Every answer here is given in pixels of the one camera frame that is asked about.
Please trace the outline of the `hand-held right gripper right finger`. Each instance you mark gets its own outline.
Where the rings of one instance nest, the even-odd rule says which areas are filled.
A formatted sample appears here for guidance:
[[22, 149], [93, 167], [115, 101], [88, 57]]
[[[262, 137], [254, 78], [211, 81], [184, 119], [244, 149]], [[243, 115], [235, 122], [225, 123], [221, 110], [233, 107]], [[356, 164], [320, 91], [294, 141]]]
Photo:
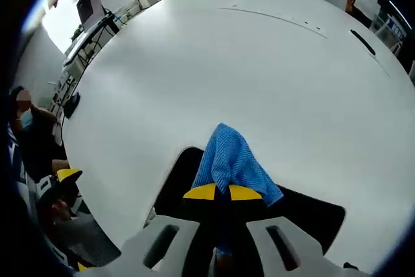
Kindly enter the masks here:
[[247, 187], [231, 185], [230, 245], [236, 276], [365, 276], [325, 257], [344, 222], [341, 206], [283, 188], [267, 206]]

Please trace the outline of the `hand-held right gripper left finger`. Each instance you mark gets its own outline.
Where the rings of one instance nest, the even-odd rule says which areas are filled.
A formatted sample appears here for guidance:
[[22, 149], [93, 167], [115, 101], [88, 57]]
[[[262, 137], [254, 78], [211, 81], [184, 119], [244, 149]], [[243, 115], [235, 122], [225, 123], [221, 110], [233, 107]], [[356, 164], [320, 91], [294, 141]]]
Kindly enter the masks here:
[[174, 217], [157, 215], [103, 267], [78, 276], [218, 276], [215, 184], [188, 191]]

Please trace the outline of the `person's left hand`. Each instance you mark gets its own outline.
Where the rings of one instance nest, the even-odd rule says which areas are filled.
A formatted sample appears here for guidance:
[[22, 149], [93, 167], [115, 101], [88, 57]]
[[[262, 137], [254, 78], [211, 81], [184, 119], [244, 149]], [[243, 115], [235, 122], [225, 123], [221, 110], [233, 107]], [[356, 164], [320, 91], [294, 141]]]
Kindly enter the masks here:
[[54, 223], [70, 221], [72, 213], [67, 203], [61, 199], [56, 200], [49, 208], [50, 218]]

